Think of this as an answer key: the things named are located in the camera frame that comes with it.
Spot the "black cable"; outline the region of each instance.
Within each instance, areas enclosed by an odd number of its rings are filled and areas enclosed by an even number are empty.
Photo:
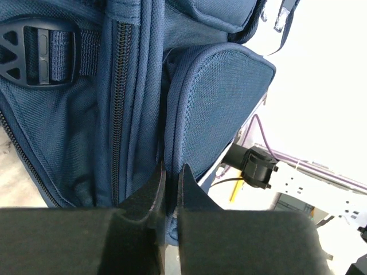
[[[334,216],[330,216],[328,219],[323,219],[321,220],[317,225],[316,228],[319,228],[325,224],[327,224],[328,222],[330,222],[332,219],[334,218]]]
[[[220,182],[216,182],[214,184],[211,185],[211,187],[217,185],[217,184],[220,184],[220,183],[224,183],[224,182],[233,182],[233,181],[237,181],[237,180],[243,180],[243,178],[230,178],[230,179],[224,179],[224,180],[221,180]]]

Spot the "yellow cable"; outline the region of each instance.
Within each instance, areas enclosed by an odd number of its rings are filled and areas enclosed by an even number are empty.
[[[231,198],[229,199],[230,203],[235,202],[237,194],[239,193],[239,191],[241,190],[243,184],[245,182],[243,181],[243,179],[240,179],[236,182],[235,188],[233,189]]]

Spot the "white bracket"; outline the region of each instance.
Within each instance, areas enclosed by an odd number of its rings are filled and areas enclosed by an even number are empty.
[[[343,190],[307,176],[287,163],[279,162],[278,171],[269,181],[271,190],[292,196],[336,218],[344,219],[353,229],[367,225],[367,195]]]

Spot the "blue backpack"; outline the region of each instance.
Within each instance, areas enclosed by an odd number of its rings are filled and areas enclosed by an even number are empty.
[[[117,206],[163,161],[177,244],[182,166],[199,180],[274,78],[241,46],[264,4],[1,0],[0,121],[48,206]]]

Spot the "backpack pocket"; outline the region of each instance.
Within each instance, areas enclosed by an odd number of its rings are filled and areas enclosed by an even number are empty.
[[[0,9],[1,123],[49,206],[93,206],[101,26],[42,2]]]
[[[203,176],[266,93],[275,67],[232,43],[173,50],[163,66],[163,95],[169,86],[164,158],[171,180],[166,237],[176,245],[176,221],[171,215],[180,170],[189,164],[197,180]]]
[[[236,0],[231,4],[217,0],[169,0],[168,3],[198,22],[227,33],[237,33],[247,24],[256,0]]]

